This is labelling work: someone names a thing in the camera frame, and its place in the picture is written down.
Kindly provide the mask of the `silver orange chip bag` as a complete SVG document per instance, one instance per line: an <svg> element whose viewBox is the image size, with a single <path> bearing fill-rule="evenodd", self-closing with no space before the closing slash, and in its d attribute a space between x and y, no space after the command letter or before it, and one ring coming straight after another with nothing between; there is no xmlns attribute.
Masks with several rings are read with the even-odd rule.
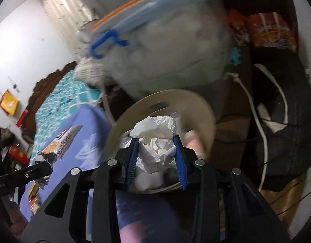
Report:
<svg viewBox="0 0 311 243"><path fill-rule="evenodd" d="M47 162L50 167L53 167L53 164L56 161L63 158L63 155L68 150L81 128L82 125L75 125L61 132L42 151L39 151L36 154L34 157L34 164L36 165L40 162ZM43 190L44 187L49 183L50 175L51 173L45 174L43 177L36 179L30 186L28 201L32 215L34 215L41 207L41 197L38 191L40 189Z"/></svg>

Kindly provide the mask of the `white tissue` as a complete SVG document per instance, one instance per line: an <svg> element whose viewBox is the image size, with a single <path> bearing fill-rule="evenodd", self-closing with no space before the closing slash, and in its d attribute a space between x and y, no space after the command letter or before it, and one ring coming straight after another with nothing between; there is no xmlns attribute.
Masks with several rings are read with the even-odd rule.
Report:
<svg viewBox="0 0 311 243"><path fill-rule="evenodd" d="M172 116L148 116L136 123L130 137L139 140L137 166L149 174L170 168L176 154L175 135Z"/></svg>

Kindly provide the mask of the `beige round trash bin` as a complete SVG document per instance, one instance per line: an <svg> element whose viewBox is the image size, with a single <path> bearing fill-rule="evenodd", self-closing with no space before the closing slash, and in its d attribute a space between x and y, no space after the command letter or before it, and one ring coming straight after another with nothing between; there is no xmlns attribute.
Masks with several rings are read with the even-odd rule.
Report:
<svg viewBox="0 0 311 243"><path fill-rule="evenodd" d="M127 109L113 125L105 144L104 155L107 160L116 155L124 156L120 150L120 137L133 129L136 123L147 116L172 116L181 122L182 129L195 130L204 148L204 156L195 156L184 148L178 155L185 165L182 181L161 189L151 189L148 193L162 193L175 189L198 189L201 194L215 193L215 170L208 164L216 124L214 113L208 102L187 90L167 90L149 95Z"/></svg>

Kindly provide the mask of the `dark wooden headboard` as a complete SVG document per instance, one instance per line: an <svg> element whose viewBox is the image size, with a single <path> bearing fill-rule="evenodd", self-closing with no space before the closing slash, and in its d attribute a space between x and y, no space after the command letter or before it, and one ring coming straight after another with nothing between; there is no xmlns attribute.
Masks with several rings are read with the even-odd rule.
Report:
<svg viewBox="0 0 311 243"><path fill-rule="evenodd" d="M33 144L36 134L36 119L35 114L45 99L51 94L60 80L76 66L76 62L68 63L62 70L50 73L46 78L38 81L33 89L32 95L29 98L26 107L27 113L22 120L21 135L27 144Z"/></svg>

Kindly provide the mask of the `cluttered storage shelf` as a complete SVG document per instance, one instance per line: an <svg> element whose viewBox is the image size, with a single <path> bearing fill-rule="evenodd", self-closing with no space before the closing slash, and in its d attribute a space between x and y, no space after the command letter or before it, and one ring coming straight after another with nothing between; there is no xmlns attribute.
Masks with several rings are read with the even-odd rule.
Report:
<svg viewBox="0 0 311 243"><path fill-rule="evenodd" d="M9 156L9 149L15 144L15 141L15 135L11 131L7 128L0 128L0 176L10 174L13 170L13 160ZM13 189L6 195L0 196L0 217L13 235L19 238L28 225L28 221L21 213L19 204L11 199L14 192Z"/></svg>

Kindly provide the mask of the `blue patterned bed sheet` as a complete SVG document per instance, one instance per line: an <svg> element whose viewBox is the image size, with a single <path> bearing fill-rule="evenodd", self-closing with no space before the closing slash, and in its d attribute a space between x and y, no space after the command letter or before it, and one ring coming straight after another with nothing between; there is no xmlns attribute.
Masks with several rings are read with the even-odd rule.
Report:
<svg viewBox="0 0 311 243"><path fill-rule="evenodd" d="M54 163L49 183L38 191L40 201L44 202L72 168L89 170L104 162L103 149L110 125L102 110L88 105L82 105L59 122L43 115L37 116L37 122L39 126L34 137L33 155L66 129L76 125L82 127L63 158ZM118 191L116 200L119 229L124 242L187 242L188 235L179 225L177 214L164 199Z"/></svg>

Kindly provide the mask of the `teal patterned quilt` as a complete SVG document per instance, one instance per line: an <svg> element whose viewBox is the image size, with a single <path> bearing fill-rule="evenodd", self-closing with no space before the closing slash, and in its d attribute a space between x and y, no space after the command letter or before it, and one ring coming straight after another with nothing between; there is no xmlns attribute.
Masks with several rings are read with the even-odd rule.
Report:
<svg viewBox="0 0 311 243"><path fill-rule="evenodd" d="M74 71L69 71L47 96L35 114L36 134L33 152L43 148L46 141L78 108L87 104L96 107L103 93L98 88L78 81Z"/></svg>

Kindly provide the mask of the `black fabric bag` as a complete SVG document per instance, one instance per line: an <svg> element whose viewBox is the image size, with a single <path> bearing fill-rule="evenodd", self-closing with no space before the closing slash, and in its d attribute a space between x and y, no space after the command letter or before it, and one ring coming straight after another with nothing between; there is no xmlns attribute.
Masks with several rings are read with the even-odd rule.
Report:
<svg viewBox="0 0 311 243"><path fill-rule="evenodd" d="M289 49L255 48L250 63L249 91L264 134L252 120L241 169L262 189L281 191L311 166L311 84Z"/></svg>

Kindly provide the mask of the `grey checked pillow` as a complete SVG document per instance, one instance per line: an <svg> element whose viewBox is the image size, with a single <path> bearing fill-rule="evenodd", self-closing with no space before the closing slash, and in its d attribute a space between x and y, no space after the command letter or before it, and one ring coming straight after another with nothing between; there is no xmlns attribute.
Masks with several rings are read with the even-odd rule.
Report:
<svg viewBox="0 0 311 243"><path fill-rule="evenodd" d="M94 57L83 57L76 65L74 78L93 87L104 84L104 65Z"/></svg>

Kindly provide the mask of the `beige floral curtain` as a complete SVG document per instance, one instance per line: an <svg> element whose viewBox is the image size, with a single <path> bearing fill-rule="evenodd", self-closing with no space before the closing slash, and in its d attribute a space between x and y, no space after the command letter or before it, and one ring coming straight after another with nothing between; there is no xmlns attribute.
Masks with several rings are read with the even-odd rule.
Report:
<svg viewBox="0 0 311 243"><path fill-rule="evenodd" d="M40 2L46 15L76 59L82 58L87 47L78 40L76 32L83 25L97 19L94 11L80 0L40 0Z"/></svg>

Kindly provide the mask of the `clear plastic storage bin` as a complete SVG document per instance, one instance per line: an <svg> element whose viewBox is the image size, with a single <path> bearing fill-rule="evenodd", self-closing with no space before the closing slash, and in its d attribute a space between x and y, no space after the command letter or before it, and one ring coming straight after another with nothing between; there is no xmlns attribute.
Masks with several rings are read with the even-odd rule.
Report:
<svg viewBox="0 0 311 243"><path fill-rule="evenodd" d="M142 99L218 81L231 49L222 0L151 0L92 34L86 57L104 65L101 86Z"/></svg>

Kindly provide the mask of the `orange shopping bag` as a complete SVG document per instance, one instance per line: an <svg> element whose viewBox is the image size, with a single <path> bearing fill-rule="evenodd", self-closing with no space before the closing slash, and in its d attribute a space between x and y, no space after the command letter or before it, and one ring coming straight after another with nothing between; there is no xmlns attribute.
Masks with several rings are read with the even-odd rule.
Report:
<svg viewBox="0 0 311 243"><path fill-rule="evenodd" d="M244 16L231 9L228 19L239 46L251 43L256 47L297 50L293 31L277 12Z"/></svg>

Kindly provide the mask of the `yellow wall calendar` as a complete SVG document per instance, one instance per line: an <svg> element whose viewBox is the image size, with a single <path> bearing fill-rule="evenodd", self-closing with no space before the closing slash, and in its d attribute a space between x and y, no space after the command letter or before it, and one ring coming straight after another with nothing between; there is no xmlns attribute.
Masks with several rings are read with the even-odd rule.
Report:
<svg viewBox="0 0 311 243"><path fill-rule="evenodd" d="M23 107L21 101L15 97L10 90L1 93L0 108L11 119L13 124L20 128L28 111Z"/></svg>

